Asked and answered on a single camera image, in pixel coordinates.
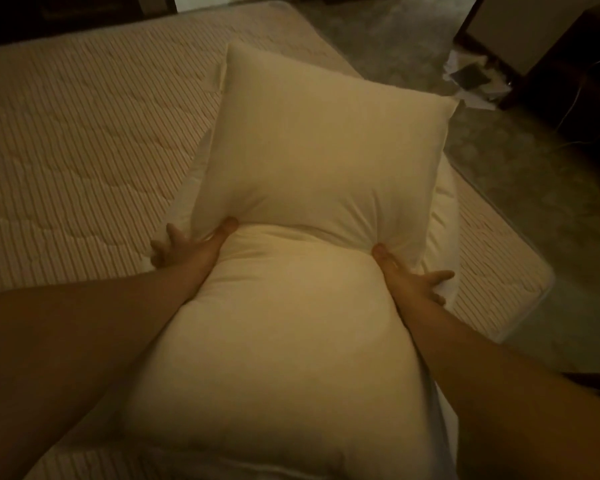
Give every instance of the forearm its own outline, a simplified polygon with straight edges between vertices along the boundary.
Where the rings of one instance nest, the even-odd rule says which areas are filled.
[[[403,318],[464,428],[524,478],[600,479],[600,399],[498,346],[433,302]]]
[[[191,293],[185,266],[0,294],[0,480],[23,476]]]

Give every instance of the bed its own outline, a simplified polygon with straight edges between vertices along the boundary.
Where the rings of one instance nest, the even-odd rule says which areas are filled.
[[[215,119],[212,73],[231,39],[358,76],[295,8],[275,1],[0,47],[0,291],[140,272]],[[454,311],[501,341],[553,273],[459,174],[456,184]],[[52,451],[31,473],[159,476],[121,451]]]

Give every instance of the person's right arm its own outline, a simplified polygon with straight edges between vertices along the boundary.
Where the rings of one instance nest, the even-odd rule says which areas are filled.
[[[600,480],[600,398],[444,310],[432,290],[451,272],[411,274],[382,245],[373,256],[463,428],[522,478]]]

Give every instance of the marble floor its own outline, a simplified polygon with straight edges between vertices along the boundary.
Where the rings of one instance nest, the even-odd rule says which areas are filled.
[[[475,0],[356,0],[297,8],[367,79],[449,95],[441,79]],[[600,170],[524,108],[460,107],[446,152],[553,266],[556,284],[508,345],[560,371],[600,372]]]

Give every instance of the mattress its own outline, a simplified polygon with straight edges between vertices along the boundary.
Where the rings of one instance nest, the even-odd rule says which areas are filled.
[[[0,47],[0,291],[141,270],[216,117],[220,94],[209,74],[231,39],[359,77],[283,2]],[[462,280],[454,311],[501,340],[544,297],[552,270],[456,180]],[[99,478],[95,468],[127,478],[134,465],[128,456],[51,453],[32,475],[64,468],[65,478]]]

